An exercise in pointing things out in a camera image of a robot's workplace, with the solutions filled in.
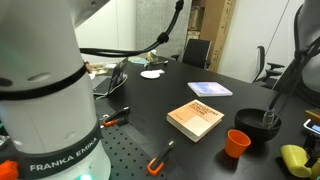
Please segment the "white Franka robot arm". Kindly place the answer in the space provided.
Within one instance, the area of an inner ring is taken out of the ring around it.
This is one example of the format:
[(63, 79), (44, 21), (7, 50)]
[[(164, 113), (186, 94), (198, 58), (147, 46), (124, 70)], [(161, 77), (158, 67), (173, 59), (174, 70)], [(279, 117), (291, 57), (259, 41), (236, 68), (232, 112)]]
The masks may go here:
[(109, 0), (0, 0), (1, 180), (108, 180), (111, 162), (75, 30)]

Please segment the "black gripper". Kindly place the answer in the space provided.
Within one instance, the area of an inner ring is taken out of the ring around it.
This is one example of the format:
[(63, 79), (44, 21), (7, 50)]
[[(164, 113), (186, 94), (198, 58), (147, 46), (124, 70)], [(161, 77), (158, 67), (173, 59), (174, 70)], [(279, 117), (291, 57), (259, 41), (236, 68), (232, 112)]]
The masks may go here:
[(303, 148), (309, 157), (307, 164), (315, 164), (320, 157), (320, 136), (310, 133), (305, 140)]

